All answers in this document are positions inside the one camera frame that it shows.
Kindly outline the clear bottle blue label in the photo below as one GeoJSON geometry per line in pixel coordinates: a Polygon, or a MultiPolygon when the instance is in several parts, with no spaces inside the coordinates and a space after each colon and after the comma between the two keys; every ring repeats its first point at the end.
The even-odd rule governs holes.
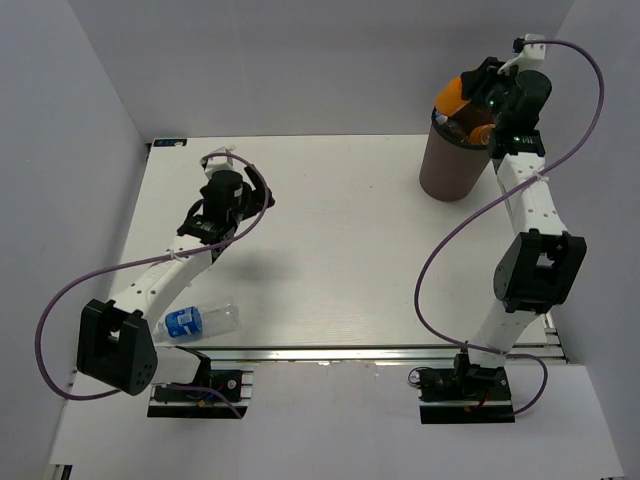
{"type": "Polygon", "coordinates": [[[228,334],[240,327],[238,306],[227,298],[166,313],[153,328],[152,338],[156,343],[187,343],[228,334]]]}

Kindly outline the clear plastic bottle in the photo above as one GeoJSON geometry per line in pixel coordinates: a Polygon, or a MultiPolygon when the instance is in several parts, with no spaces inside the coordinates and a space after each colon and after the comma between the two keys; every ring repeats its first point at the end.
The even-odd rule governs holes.
{"type": "Polygon", "coordinates": [[[449,117],[436,110],[434,112],[434,120],[438,125],[444,125],[449,120],[449,117]]]}

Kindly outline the orange juice bottle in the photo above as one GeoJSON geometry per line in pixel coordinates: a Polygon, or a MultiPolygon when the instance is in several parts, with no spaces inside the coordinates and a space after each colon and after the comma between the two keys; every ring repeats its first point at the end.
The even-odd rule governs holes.
{"type": "Polygon", "coordinates": [[[469,103],[463,98],[463,83],[460,76],[453,78],[436,96],[434,107],[447,117],[455,115],[469,103]]]}
{"type": "Polygon", "coordinates": [[[486,146],[489,144],[491,134],[495,128],[493,123],[475,127],[468,135],[472,145],[486,146]]]}

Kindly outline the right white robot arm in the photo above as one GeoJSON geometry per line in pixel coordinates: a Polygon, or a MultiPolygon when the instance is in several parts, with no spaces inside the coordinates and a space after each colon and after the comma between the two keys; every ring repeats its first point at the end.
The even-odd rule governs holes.
{"type": "Polygon", "coordinates": [[[560,220],[542,172],[545,150],[537,123],[550,80],[489,57],[462,73],[461,85],[462,98],[494,120],[488,153],[515,235],[494,272],[495,301],[451,374],[459,396],[484,399],[505,385],[506,356],[526,328],[567,299],[586,242],[560,220]]]}

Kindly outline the brown cylindrical bin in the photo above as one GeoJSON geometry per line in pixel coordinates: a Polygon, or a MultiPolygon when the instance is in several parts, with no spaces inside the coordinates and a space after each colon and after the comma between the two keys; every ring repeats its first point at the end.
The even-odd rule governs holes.
{"type": "MultiPolygon", "coordinates": [[[[467,104],[451,121],[467,137],[480,126],[481,106],[467,104]]],[[[465,198],[472,190],[489,162],[486,146],[472,145],[456,132],[434,120],[425,146],[419,182],[423,191],[442,202],[454,202],[465,198]]]]}

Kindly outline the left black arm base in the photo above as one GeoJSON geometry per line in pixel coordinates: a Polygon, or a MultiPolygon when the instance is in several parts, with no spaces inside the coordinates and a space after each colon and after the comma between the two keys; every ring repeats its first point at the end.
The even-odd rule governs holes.
{"type": "Polygon", "coordinates": [[[149,418],[234,419],[247,413],[254,368],[184,347],[162,347],[151,382],[149,418]]]}

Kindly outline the blue table corner sticker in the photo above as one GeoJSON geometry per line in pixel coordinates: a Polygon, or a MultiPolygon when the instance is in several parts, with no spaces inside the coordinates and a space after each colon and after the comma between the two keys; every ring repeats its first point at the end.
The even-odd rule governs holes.
{"type": "Polygon", "coordinates": [[[174,147],[184,147],[187,144],[186,139],[155,139],[152,143],[154,148],[174,148],[174,147]]]}

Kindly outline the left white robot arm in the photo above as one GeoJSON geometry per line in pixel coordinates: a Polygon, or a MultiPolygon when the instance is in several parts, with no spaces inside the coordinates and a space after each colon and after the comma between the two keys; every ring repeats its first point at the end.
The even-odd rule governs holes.
{"type": "Polygon", "coordinates": [[[242,172],[230,165],[203,168],[207,182],[201,197],[167,253],[150,260],[124,290],[83,308],[76,359],[80,373],[129,395],[173,383],[191,399],[209,392],[212,377],[204,357],[189,348],[155,345],[152,329],[188,284],[241,238],[241,222],[260,220],[274,200],[251,164],[242,172]]]}

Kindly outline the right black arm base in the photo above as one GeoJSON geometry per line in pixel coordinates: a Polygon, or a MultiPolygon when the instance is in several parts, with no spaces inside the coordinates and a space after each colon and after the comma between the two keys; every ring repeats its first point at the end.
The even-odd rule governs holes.
{"type": "Polygon", "coordinates": [[[407,380],[419,390],[423,425],[505,424],[515,421],[505,369],[473,364],[467,352],[450,368],[416,367],[407,380]]]}

